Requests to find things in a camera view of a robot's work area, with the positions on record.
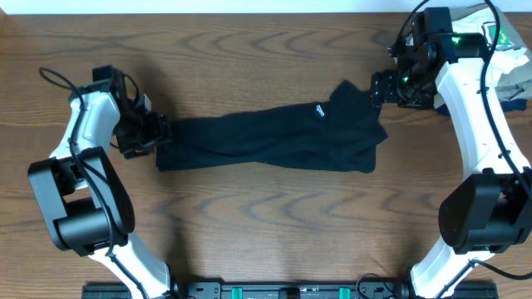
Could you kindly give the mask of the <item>black polo shirt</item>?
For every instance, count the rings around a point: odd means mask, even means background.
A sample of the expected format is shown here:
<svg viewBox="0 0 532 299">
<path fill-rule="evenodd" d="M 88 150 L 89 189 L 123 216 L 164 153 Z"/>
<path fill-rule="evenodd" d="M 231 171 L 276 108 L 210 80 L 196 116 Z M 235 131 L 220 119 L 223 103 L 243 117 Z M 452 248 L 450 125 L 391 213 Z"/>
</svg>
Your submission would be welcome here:
<svg viewBox="0 0 532 299">
<path fill-rule="evenodd" d="M 157 150 L 159 171 L 259 162 L 290 169 L 376 168 L 387 138 L 369 95 L 342 81 L 324 102 L 288 105 L 171 123 L 173 140 Z"/>
</svg>

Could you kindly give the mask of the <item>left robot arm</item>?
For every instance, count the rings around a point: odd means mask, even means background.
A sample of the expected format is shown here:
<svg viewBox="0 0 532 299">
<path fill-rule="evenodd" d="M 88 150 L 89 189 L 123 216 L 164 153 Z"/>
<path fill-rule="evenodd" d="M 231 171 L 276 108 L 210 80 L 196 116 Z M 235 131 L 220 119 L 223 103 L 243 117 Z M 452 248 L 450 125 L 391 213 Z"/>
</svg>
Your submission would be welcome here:
<svg viewBox="0 0 532 299">
<path fill-rule="evenodd" d="M 130 98 L 132 78 L 111 65 L 93 69 L 92 82 L 83 86 L 47 67 L 39 74 L 69 91 L 71 107 L 59 145 L 27 171 L 47 230 L 57 248 L 99 262 L 119 280 L 89 283 L 82 297 L 179 297 L 167 263 L 135 232 L 130 196 L 108 157 L 110 148 L 133 159 L 169 143 L 165 115 L 139 91 Z"/>
</svg>

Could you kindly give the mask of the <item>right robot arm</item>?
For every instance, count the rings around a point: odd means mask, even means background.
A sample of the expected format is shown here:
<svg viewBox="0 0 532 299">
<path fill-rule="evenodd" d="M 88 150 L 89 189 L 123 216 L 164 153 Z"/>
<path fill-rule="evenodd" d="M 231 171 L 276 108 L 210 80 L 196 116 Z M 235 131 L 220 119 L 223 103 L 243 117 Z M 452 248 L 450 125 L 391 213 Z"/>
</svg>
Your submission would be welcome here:
<svg viewBox="0 0 532 299">
<path fill-rule="evenodd" d="M 466 276 L 531 231 L 531 165 L 516 144 L 497 96 L 502 76 L 528 63 L 494 4 L 452 12 L 418 4 L 389 55 L 396 67 L 372 76 L 376 107 L 445 108 L 461 151 L 462 183 L 441 203 L 440 236 L 393 288 L 398 298 L 494 298 Z"/>
</svg>

